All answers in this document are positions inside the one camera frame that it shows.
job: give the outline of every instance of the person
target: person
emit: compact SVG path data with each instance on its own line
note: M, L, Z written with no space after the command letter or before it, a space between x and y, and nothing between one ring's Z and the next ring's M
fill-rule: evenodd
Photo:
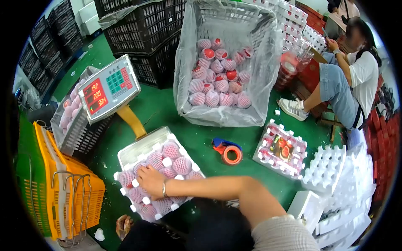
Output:
M171 238L159 225L139 220L132 224L118 250L187 251L319 251L311 233L287 215L276 198L257 180L248 176L218 176L199 180L167 179L152 166L137 171L137 181L151 200L192 196L213 200L238 199L239 210L207 212L190 229L185 244Z
M330 39L336 40L346 32L346 24L350 18L360 17L360 12L354 0L327 0L329 16L325 31Z
M346 55L334 40L326 39L333 53L323 54L329 63L320 63L319 84L305 101L280 99L278 105L286 114L303 121L310 109L329 101L346 129L364 126L377 91L381 59L370 27L362 19L351 18L346 33L357 51Z

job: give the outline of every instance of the scale display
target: scale display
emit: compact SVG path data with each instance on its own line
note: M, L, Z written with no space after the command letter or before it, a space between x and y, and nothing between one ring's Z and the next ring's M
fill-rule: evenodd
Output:
M90 123L106 118L133 99L141 88L128 55L90 76L78 89Z

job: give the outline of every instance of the green floor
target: green floor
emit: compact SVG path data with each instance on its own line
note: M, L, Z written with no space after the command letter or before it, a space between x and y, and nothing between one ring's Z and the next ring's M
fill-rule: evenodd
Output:
M72 66L60 82L54 92L54 96L58 101L67 94L72 84L79 77L80 72L86 66L93 65L101 68L114 60L104 35L96 38L92 45L91 49L84 48L85 51L88 50L88 53ZM302 188L300 182L283 177L252 160L252 155L263 131L262 127L217 128L194 125L178 115L173 102L172 89L158 90L145 85L142 85L141 88L141 93L130 102L130 107L142 123L147 122L145 124L147 132L151 132L161 126L168 126L206 176L250 175L260 180L279 200L282 206L286 210L288 209L295 193ZM304 162L308 166L317 147L325 146L329 143L330 128L316 124L312 116L303 122L299 122L283 112L280 116L275 116L274 110L279 109L276 102L280 97L279 93L271 92L267 121L273 118L276 123L282 123L286 130L294 131L295 136L301 136L307 141L308 157ZM244 153L243 161L234 167L224 165L219 154L212 149L211 140L214 137L220 137L241 145ZM133 131L122 119L116 116L112 125L106 131L97 149L97 154L89 166L95 174L104 180L106 192L100 224L88 231L93 236L98 227L103 229L106 239L100 245L106 250L116 250L120 243L115 233L116 219L119 216L128 214L131 217L139 218L137 214L130 210L129 200L122 197L119 191L120 184L113 179L113 174L116 171L121 171L117 152L133 143L134 140ZM334 144L341 145L341 137L338 132L336 133ZM163 219L176 228L185 231L186 226L196 218L198 213L197 208L190 201Z

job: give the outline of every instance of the shoe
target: shoe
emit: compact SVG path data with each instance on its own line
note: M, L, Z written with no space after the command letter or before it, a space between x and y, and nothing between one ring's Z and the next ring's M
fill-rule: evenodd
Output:
M308 112L303 111L302 101L281 98L278 105L287 115L290 115L299 121L304 121L309 115Z

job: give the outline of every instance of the pink shirt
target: pink shirt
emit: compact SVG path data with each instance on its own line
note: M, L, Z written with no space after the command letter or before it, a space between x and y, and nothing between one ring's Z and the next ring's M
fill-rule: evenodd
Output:
M358 16L360 17L360 12L359 9L356 7L356 5L352 2L350 2L349 0L346 0L346 4L348 5L348 11L349 11L349 18L353 17L353 16ZM339 14L334 12L334 13L330 13L329 17L335 21L339 27L341 27L343 29L343 31L346 31L346 24L343 23L341 16L344 15L346 18L348 17L348 15L346 14L346 7L345 7L345 2L344 0L340 1L339 7Z

